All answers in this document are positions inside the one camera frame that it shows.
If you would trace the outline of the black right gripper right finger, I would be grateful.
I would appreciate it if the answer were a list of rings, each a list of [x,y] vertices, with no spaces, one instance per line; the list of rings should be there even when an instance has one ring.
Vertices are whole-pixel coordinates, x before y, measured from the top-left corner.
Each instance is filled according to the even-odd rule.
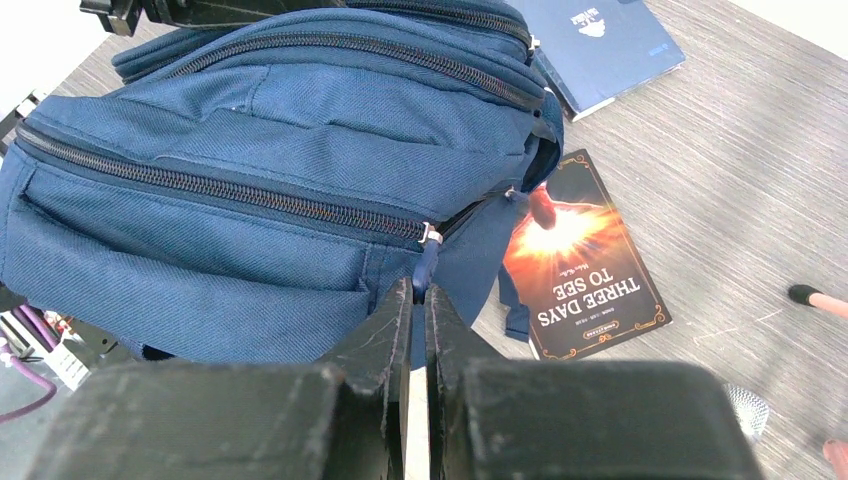
[[[717,378],[668,361],[509,360],[423,303],[434,479],[758,479]]]

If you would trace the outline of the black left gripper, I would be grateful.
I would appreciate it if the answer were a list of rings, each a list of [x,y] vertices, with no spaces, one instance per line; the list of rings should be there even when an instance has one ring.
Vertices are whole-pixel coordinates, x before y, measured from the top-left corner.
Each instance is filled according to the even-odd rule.
[[[343,0],[82,0],[105,31],[132,36],[142,15],[154,23],[188,29],[240,28],[284,13],[343,8]]]

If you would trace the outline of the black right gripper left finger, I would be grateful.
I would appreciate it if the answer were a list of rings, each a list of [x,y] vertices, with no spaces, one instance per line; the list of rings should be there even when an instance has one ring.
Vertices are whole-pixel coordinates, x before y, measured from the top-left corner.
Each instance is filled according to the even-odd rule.
[[[400,479],[413,288],[309,364],[130,363],[94,373],[31,479]]]

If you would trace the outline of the dark Three Days book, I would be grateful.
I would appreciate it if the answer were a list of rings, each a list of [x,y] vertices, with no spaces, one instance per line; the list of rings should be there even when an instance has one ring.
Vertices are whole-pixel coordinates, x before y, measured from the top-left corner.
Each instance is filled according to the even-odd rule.
[[[519,301],[510,329],[538,360],[575,360],[672,322],[621,214],[585,149],[529,193],[501,285]]]

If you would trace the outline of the navy blue backpack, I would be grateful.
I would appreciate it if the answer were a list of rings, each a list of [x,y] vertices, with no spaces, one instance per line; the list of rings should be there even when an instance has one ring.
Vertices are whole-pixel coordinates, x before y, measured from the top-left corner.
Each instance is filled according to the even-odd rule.
[[[146,358],[317,359],[398,280],[483,309],[561,153],[503,1],[355,1],[178,29],[51,95],[1,167],[1,280]]]

